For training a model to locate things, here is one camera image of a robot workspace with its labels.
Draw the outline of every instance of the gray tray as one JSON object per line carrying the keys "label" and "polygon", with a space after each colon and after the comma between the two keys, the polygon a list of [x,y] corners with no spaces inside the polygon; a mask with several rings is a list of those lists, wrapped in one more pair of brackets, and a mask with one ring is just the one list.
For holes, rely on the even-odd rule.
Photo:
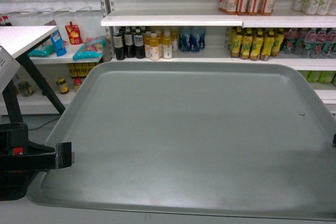
{"label": "gray tray", "polygon": [[336,220],[336,123],[295,70],[236,63],[94,68],[46,141],[70,168],[39,173],[47,206]]}

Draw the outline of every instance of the store shelf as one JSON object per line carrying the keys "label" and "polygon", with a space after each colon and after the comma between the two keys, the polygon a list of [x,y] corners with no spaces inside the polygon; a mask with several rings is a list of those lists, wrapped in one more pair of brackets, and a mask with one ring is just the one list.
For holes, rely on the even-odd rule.
{"label": "store shelf", "polygon": [[101,57],[99,58],[90,58],[84,60],[73,60],[72,57],[78,51],[78,49],[83,44],[79,45],[66,45],[67,53],[60,57],[57,57],[56,53],[51,54],[48,57],[30,57],[34,64],[41,65],[41,64],[61,64],[61,63],[86,63],[86,62],[98,62]]}
{"label": "store shelf", "polygon": [[334,16],[309,16],[289,9],[271,16],[226,15],[216,9],[115,10],[102,26],[242,26],[242,27],[334,27]]}

